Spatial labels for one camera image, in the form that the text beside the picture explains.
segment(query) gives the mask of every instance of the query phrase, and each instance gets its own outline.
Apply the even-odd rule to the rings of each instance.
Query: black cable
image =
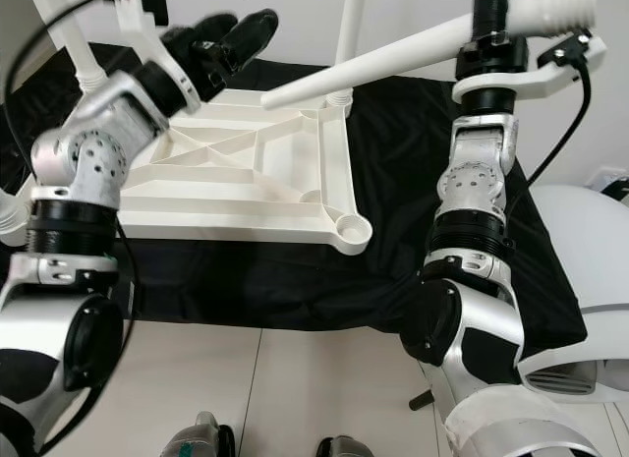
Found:
[[[68,15],[73,14],[80,8],[94,1],[96,0],[81,0],[75,3],[74,5],[64,9],[63,11],[59,12],[57,15],[55,15],[55,17],[50,22],[44,23],[41,27],[39,27],[30,36],[26,44],[20,48],[20,52],[18,52],[17,57],[11,63],[11,66],[9,66],[9,71],[7,72],[7,80],[4,85],[4,114],[7,119],[7,126],[9,127],[9,131],[13,135],[13,139],[16,143],[16,146],[20,150],[20,154],[24,158],[25,164],[29,168],[29,171],[32,174],[32,176],[35,178],[35,180],[36,180],[36,175],[34,171],[32,170],[32,163],[30,162],[30,157],[27,152],[26,145],[20,138],[20,134],[18,133],[18,128],[14,124],[16,115],[14,114],[12,110],[11,99],[9,97],[11,96],[11,92],[14,90],[15,82],[18,77],[18,72],[24,65],[24,62],[27,59],[27,57],[29,57],[29,53],[32,51],[35,45],[43,37],[45,37],[48,34],[48,30],[52,28],[53,26],[55,26],[57,23],[59,23],[61,20],[66,18]]]
[[[98,402],[100,395],[105,390],[114,372],[118,369],[118,366],[120,365],[120,361],[125,355],[125,352],[127,351],[127,347],[129,346],[129,341],[131,339],[131,336],[133,335],[134,327],[136,325],[135,304],[142,303],[142,300],[140,300],[143,294],[142,283],[140,281],[140,271],[138,269],[138,262],[131,249],[129,239],[127,238],[127,235],[125,234],[125,231],[123,230],[122,225],[120,224],[120,221],[118,219],[116,219],[116,230],[118,231],[118,235],[120,236],[122,244],[125,247],[125,251],[127,251],[127,255],[129,256],[129,262],[131,264],[131,270],[132,270],[132,275],[134,279],[133,289],[130,291],[131,304],[129,307],[129,312],[130,312],[129,327],[127,328],[127,334],[125,335],[125,339],[120,349],[120,355],[118,356],[118,360],[116,361],[116,365],[114,366],[114,369],[111,371],[111,374],[109,374],[109,376],[105,379],[103,383],[101,383],[98,386],[95,386],[89,391],[89,394],[87,395],[86,400],[84,401],[83,405],[81,405],[81,408],[75,414],[75,416],[73,416],[72,419],[70,419],[68,423],[59,432],[57,432],[57,434],[55,434],[54,437],[52,437],[50,440],[48,440],[45,444],[41,446],[41,450],[39,451],[39,457],[43,457],[48,452],[50,452],[50,450],[52,450],[59,442],[61,442],[66,436],[68,436],[68,434],[70,434],[91,412],[91,410],[94,408],[94,406]]]
[[[526,186],[522,190],[520,190],[520,192],[518,192],[516,196],[513,197],[507,204],[507,207],[505,209],[505,217],[507,222],[511,218],[513,210],[518,204],[518,201],[520,201],[522,199],[522,196],[529,191],[529,189],[535,182],[537,182],[543,171],[548,167],[548,165],[550,165],[550,163],[554,160],[561,149],[566,146],[566,143],[568,143],[568,140],[570,140],[572,135],[574,135],[574,132],[577,131],[577,128],[579,128],[579,125],[583,121],[583,118],[586,116],[586,113],[590,106],[590,101],[592,100],[592,83],[590,82],[590,72],[588,71],[588,64],[584,58],[581,58],[570,62],[570,65],[572,65],[572,67],[577,70],[579,76],[581,77],[581,84],[583,86],[583,102],[581,103],[581,108],[579,108],[577,116],[575,117],[572,124],[568,127],[564,135],[561,137],[559,142],[546,156],[543,162],[538,166],[533,175],[529,177]]]

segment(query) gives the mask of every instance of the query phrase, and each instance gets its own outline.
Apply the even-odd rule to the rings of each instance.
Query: white wall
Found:
[[[0,89],[4,88],[8,66],[26,40],[41,26],[41,18],[32,0],[0,0]],[[42,39],[18,75],[18,85],[27,79],[54,50],[50,38]]]
[[[332,64],[343,0],[168,0],[171,24],[190,25],[204,16],[231,10],[244,16],[273,8],[280,28],[261,57],[302,64]],[[366,0],[359,53],[364,53],[445,20],[468,13],[471,0]],[[629,168],[629,142],[623,118],[629,91],[629,0],[599,0],[598,32],[609,47],[607,62],[593,77],[594,99],[589,116],[574,139],[544,176],[546,182],[584,184],[601,166]],[[87,38],[122,43],[110,7],[81,13]],[[549,47],[534,42],[533,57]],[[452,79],[452,63],[431,66],[414,75]],[[545,101],[518,105],[521,119],[518,156],[531,173],[556,143],[578,110],[579,86]]]

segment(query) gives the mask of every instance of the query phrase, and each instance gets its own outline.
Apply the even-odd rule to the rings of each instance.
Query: white plastic tray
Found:
[[[225,90],[140,154],[121,199],[130,237],[365,249],[343,108],[316,98],[265,111],[260,94]]]

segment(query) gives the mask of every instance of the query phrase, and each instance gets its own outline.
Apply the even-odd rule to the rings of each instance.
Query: black fabric cover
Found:
[[[258,60],[230,86],[267,90],[318,69]],[[363,254],[347,257],[317,245],[133,240],[145,284],[143,318],[397,331],[405,303],[418,294],[416,272],[439,203],[435,184],[457,116],[450,90],[451,84],[402,77],[355,88],[347,120],[354,190],[373,226]],[[516,164],[508,193],[524,183]],[[530,197],[521,200],[509,233],[518,248],[511,267],[526,353],[583,340],[577,300]],[[121,246],[116,256],[128,278]],[[122,292],[118,300],[127,301]]]

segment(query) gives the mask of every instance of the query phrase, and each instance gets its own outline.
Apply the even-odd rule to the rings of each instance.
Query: white floor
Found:
[[[396,335],[139,322],[86,422],[51,457],[157,457],[198,411],[230,425],[243,457],[312,457],[328,435],[378,456],[450,456],[419,366]],[[604,457],[629,457],[629,403],[566,405]]]

